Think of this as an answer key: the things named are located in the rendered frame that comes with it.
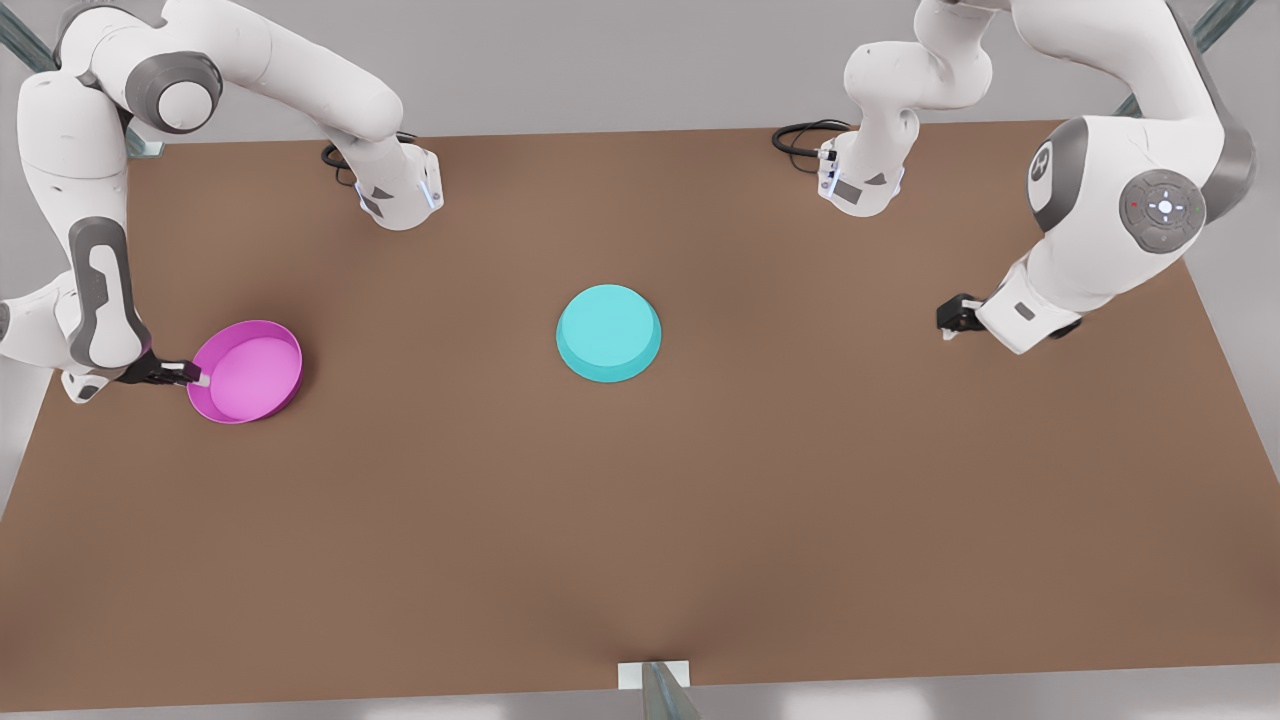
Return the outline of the silver frame post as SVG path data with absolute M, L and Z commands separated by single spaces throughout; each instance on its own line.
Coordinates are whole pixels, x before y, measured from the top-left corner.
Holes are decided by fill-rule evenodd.
M 18 15 L 0 0 L 0 44 L 33 73 L 54 70 L 56 63 L 51 49 Z M 147 141 L 123 120 L 125 146 L 129 158 L 160 158 L 165 145 Z
M 621 662 L 617 680 L 621 691 L 641 692 L 644 720 L 704 720 L 689 697 L 687 660 Z
M 1175 10 L 1171 10 L 1190 58 L 1197 64 L 1199 78 L 1207 88 L 1216 110 L 1221 111 L 1225 106 L 1221 104 L 1220 94 L 1204 64 L 1204 53 L 1244 17 L 1256 3 L 1257 0 L 1213 0 L 1194 24 L 1185 23 Z

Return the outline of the pink plate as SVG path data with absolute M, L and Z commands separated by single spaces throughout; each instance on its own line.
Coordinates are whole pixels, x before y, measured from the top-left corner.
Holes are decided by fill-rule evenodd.
M 303 379 L 303 354 L 284 325 L 248 320 L 229 325 L 195 355 L 202 372 L 198 384 L 187 387 L 195 411 L 211 421 L 243 424 L 279 413 L 298 392 Z

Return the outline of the blue plate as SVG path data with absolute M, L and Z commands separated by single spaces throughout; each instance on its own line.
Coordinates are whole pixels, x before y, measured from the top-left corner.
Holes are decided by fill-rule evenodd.
M 628 380 L 657 359 L 662 324 L 639 292 L 596 284 L 577 293 L 556 325 L 556 347 L 575 374 L 596 383 Z

